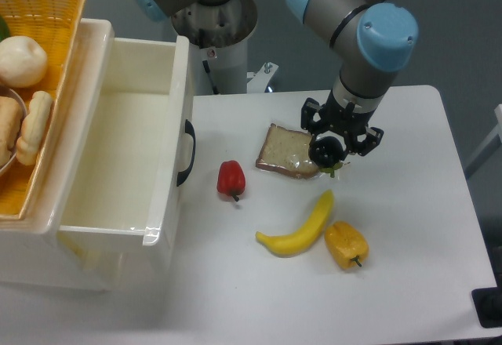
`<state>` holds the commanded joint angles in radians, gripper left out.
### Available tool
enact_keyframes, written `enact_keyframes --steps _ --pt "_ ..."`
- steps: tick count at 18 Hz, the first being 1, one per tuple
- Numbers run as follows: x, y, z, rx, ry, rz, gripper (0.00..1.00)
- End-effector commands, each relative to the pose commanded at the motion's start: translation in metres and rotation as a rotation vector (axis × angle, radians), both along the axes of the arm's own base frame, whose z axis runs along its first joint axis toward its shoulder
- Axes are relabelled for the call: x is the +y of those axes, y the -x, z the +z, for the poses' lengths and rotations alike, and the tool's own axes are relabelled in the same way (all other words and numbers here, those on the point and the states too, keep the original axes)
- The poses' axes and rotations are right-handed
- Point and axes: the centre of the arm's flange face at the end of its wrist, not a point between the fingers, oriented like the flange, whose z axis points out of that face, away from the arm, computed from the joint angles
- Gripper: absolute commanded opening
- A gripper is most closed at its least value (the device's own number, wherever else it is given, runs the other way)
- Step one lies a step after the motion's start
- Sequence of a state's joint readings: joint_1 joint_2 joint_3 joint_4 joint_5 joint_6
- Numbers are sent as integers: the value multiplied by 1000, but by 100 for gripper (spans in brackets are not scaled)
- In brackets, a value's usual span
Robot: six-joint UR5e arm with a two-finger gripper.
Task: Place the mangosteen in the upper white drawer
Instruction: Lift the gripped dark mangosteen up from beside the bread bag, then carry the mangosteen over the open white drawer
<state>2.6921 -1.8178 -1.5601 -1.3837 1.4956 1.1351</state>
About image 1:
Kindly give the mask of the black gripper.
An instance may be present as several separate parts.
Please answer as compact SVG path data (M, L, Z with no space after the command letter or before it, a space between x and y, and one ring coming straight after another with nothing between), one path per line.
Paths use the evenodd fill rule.
M331 90L326 103L308 97L300 114L300 127L312 136L336 133L344 138L345 154L365 157L380 145L384 131L377 127L368 128L368 123L375 111L358 113L354 104L343 107Z

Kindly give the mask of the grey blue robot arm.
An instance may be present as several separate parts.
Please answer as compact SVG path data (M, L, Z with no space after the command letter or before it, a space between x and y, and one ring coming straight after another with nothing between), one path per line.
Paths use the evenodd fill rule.
M136 0L154 21L201 53L214 93L246 87L247 41L256 29L253 0ZM388 0L286 0L291 13L338 54L343 64L325 103L306 100L301 128L311 135L308 154L321 168L377 147L382 130L369 120L407 65L418 39L413 15Z

